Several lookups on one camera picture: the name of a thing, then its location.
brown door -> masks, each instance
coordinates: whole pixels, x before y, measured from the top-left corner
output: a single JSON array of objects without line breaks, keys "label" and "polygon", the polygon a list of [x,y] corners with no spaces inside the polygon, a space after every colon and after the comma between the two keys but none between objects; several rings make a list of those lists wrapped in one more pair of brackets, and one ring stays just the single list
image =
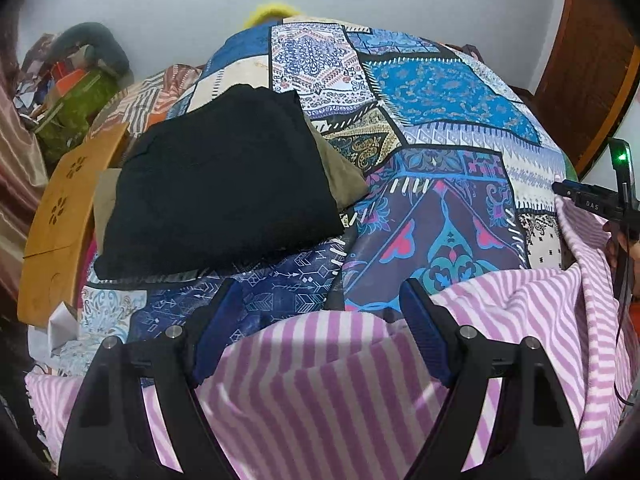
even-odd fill
[{"label": "brown door", "polygon": [[610,0],[565,0],[534,104],[578,174],[615,131],[636,88],[640,49]]}]

striped blanket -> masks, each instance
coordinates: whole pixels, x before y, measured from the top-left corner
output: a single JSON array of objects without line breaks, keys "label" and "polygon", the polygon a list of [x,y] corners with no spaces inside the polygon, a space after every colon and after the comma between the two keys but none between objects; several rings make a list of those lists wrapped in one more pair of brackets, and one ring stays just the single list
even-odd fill
[{"label": "striped blanket", "polygon": [[[638,371],[628,319],[616,345],[617,301],[599,218],[556,198],[576,262],[567,270],[487,272],[432,296],[485,336],[542,341],[578,427],[587,468],[611,441],[622,396]],[[26,384],[53,458],[82,378],[30,373]],[[500,382],[491,380],[465,469],[482,462]],[[242,479],[401,479],[431,431],[447,391],[428,374],[404,322],[362,311],[281,320],[226,348],[196,391]],[[143,391],[163,464],[179,469],[153,387]]]}]

silver screw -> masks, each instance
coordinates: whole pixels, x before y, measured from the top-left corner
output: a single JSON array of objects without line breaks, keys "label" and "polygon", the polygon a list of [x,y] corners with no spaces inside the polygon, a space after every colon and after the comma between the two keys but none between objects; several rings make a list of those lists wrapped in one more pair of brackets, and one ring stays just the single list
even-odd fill
[{"label": "silver screw", "polygon": [[540,341],[538,341],[537,338],[533,337],[532,335],[528,335],[526,336],[526,338],[524,338],[524,344],[532,350],[537,350],[542,346],[540,344]]},{"label": "silver screw", "polygon": [[473,339],[478,335],[478,330],[471,325],[463,325],[460,327],[460,335],[465,339]]},{"label": "silver screw", "polygon": [[182,334],[182,327],[180,325],[171,325],[164,331],[164,333],[167,337],[175,339],[177,337],[180,337],[180,335]]},{"label": "silver screw", "polygon": [[119,342],[120,342],[120,339],[117,336],[110,335],[108,337],[105,337],[102,340],[102,346],[104,346],[105,348],[109,349],[109,348],[113,348],[114,346],[116,346]]}]

beige curtain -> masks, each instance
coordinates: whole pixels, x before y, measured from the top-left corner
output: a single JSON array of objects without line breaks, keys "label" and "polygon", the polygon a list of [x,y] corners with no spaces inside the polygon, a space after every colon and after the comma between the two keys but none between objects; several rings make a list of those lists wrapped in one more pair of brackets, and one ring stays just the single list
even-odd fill
[{"label": "beige curtain", "polygon": [[17,16],[0,25],[0,285],[15,299],[29,226],[48,179],[35,136],[22,126],[12,102]]}]

black garment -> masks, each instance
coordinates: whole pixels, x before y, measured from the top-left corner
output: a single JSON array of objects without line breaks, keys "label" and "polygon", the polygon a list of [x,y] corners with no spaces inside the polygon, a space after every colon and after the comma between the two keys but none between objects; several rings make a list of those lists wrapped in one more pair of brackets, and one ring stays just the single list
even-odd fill
[{"label": "black garment", "polygon": [[236,85],[140,139],[95,272],[228,269],[343,231],[298,95]]}]

